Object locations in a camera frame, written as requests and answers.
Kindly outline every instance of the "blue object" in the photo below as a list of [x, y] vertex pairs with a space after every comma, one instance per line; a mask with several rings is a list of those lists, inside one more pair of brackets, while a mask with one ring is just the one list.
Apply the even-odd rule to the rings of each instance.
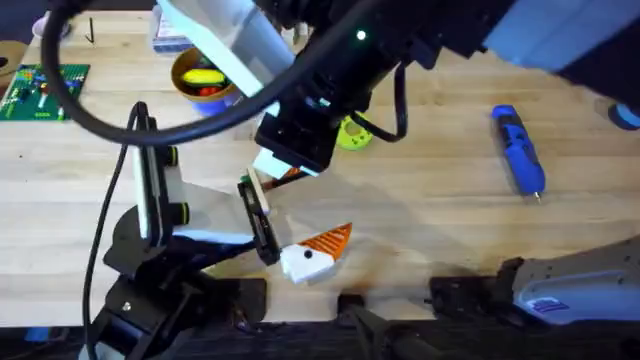
[[199, 103], [192, 101], [191, 104], [193, 104], [194, 109], [205, 116], [216, 115], [223, 112], [227, 108], [227, 104], [225, 103], [224, 99], [208, 103]]
[[545, 188], [544, 169], [516, 109], [511, 105], [498, 105], [491, 115], [497, 121], [504, 142], [504, 154], [520, 193], [539, 198]]
[[233, 106], [233, 104], [235, 104], [238, 98], [240, 98], [240, 92], [236, 90], [228, 93], [224, 97], [217, 100], [203, 101], [203, 102], [191, 100], [191, 105], [193, 106], [194, 109], [196, 109], [202, 115], [213, 116], [223, 112], [228, 107]]
[[49, 341], [49, 328], [33, 327], [27, 330], [24, 336], [25, 341], [29, 342], [47, 342]]
[[609, 119], [619, 128], [624, 130], [640, 129], [640, 112], [631, 110], [623, 104], [615, 104], [609, 108]]

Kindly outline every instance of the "black cable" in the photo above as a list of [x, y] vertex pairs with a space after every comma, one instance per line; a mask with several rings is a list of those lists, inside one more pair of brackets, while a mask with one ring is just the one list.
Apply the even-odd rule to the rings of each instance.
[[344, 36], [357, 28], [358, 23], [380, 0], [358, 1], [353, 8], [317, 42], [271, 83], [254, 96], [229, 108], [222, 114], [206, 117], [188, 124], [154, 132], [129, 131], [110, 125], [86, 111], [73, 98], [60, 74], [60, 34], [73, 16], [84, 10], [83, 0], [67, 1], [51, 11], [42, 37], [42, 65], [49, 88], [64, 110], [86, 130], [113, 142], [140, 146], [174, 145], [214, 135], [236, 126], [273, 104], [284, 91], [295, 87], [340, 44]]
[[[127, 129], [133, 129], [133, 124], [136, 121], [136, 113], [138, 106], [142, 103], [136, 103], [131, 112], [129, 113], [129, 121], [127, 122]], [[98, 256], [98, 248], [100, 247], [100, 238], [102, 237], [102, 229], [104, 228], [104, 222], [107, 217], [107, 211], [109, 210], [109, 204], [111, 204], [111, 197], [113, 191], [116, 188], [116, 183], [120, 177], [122, 171], [122, 165], [124, 164], [124, 158], [127, 155], [128, 145], [123, 144], [120, 148], [120, 155], [118, 155], [118, 161], [116, 167], [113, 169], [113, 175], [107, 187], [107, 193], [104, 196], [102, 202], [102, 208], [100, 209], [100, 215], [98, 216], [98, 225], [96, 226], [96, 233], [93, 236], [93, 243], [91, 244], [91, 251], [89, 253], [89, 261], [87, 263], [87, 270], [84, 275], [84, 285], [82, 288], [82, 327], [84, 329], [84, 341], [87, 345], [87, 354], [90, 360], [97, 360], [96, 344], [93, 343], [93, 339], [90, 334], [89, 326], [91, 325], [91, 311], [89, 308], [91, 297], [91, 283], [93, 281], [93, 269], [96, 265], [96, 257]]]
[[407, 64], [402, 62], [396, 68], [393, 82], [393, 93], [395, 99], [396, 108], [396, 127], [397, 134], [391, 134], [386, 130], [383, 130], [374, 124], [370, 123], [358, 113], [351, 113], [351, 119], [354, 123], [358, 124], [363, 129], [370, 132], [373, 136], [380, 138], [386, 142], [398, 142], [407, 136], [409, 115], [407, 112], [407, 94], [405, 86], [405, 68]]

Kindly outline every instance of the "wooden tabletop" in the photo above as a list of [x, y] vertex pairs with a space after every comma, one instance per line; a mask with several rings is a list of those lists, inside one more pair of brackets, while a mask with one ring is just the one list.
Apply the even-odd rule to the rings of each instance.
[[[95, 44], [84, 39], [94, 19]], [[93, 12], [74, 20], [62, 62], [91, 64], [81, 101], [124, 126], [147, 102], [160, 126], [196, 119], [172, 87], [172, 57], [149, 46], [149, 12]], [[38, 63], [34, 40], [24, 63]], [[393, 127], [391, 78], [368, 112]], [[552, 257], [623, 240], [640, 222], [640, 141], [605, 117], [606, 101], [491, 54], [465, 60], [445, 51], [434, 71], [407, 73], [409, 135], [374, 140], [359, 152], [337, 149], [330, 170], [269, 193], [281, 243], [346, 222], [353, 234], [333, 273], [293, 285], [254, 254], [221, 264], [220, 276], [262, 276], [267, 320], [326, 320], [336, 296], [360, 291], [383, 316], [429, 316], [422, 300], [433, 275], [491, 274], [514, 256]], [[491, 126], [494, 105], [517, 107], [547, 173], [542, 204], [514, 194]], [[248, 123], [180, 146], [185, 181], [235, 192], [258, 146]], [[73, 122], [0, 123], [0, 326], [80, 323], [82, 279], [119, 147]], [[105, 227], [134, 203], [127, 162]], [[96, 267], [92, 311], [116, 273]]]

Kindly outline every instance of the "orange object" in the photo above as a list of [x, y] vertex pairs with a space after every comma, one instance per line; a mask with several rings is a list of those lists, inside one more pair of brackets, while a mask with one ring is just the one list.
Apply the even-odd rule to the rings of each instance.
[[313, 250], [321, 251], [331, 255], [333, 260], [338, 260], [342, 251], [349, 242], [351, 236], [351, 223], [338, 226], [333, 230], [329, 230], [311, 239], [301, 242], [299, 245], [307, 246]]

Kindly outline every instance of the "blue tool handle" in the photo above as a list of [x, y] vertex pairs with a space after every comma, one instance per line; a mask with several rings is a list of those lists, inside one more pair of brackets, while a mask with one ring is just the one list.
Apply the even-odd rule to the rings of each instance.
[[504, 144], [504, 154], [522, 195], [540, 194], [545, 188], [544, 169], [538, 161], [529, 134], [511, 105], [499, 105], [493, 109]]

